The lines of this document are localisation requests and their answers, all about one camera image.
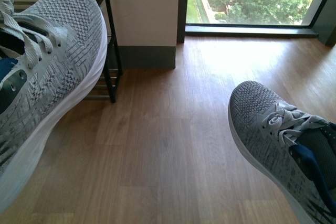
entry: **gray knit sneaker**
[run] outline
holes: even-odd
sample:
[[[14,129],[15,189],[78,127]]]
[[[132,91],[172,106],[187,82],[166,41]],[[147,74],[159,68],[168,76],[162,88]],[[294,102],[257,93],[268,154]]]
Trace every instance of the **gray knit sneaker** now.
[[[254,81],[232,92],[233,139],[282,190],[302,224],[336,223],[336,125],[306,114]]]
[[[107,50],[95,0],[0,0],[0,212],[34,171],[57,121],[93,88]]]

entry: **hardwood floorboard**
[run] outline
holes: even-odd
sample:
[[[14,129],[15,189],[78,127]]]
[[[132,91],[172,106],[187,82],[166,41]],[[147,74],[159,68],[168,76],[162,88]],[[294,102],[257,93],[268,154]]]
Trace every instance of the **hardwood floorboard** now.
[[[125,69],[117,103],[63,117],[0,223],[298,224],[234,144],[228,101],[256,80],[336,122],[335,69],[317,39],[186,37],[176,69]]]

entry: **shoe rack shelf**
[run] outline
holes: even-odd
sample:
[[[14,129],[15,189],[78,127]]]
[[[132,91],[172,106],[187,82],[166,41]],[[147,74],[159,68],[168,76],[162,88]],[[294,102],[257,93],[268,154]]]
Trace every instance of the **shoe rack shelf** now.
[[[15,0],[15,11],[21,12],[29,6],[33,5],[36,1],[37,0]],[[119,81],[123,73],[117,36],[114,28],[111,2],[110,0],[96,1],[99,6],[101,6],[101,4],[105,1],[111,35],[108,35],[107,57],[104,64],[102,77],[99,79],[92,92],[87,95],[86,99],[110,99],[111,102],[115,103],[117,100],[116,94]],[[114,68],[109,67],[110,62],[113,62]]]

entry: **shoe eyelet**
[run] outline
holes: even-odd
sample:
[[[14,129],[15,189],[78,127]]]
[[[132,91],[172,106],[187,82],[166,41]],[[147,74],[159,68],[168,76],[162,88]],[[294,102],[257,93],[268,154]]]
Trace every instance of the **shoe eyelet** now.
[[[15,92],[15,90],[16,90],[15,85],[14,85],[14,84],[11,84],[10,87],[11,87],[12,91]]]
[[[23,74],[23,72],[20,72],[19,76],[20,76],[21,79],[24,79],[24,77],[25,77],[24,74]]]

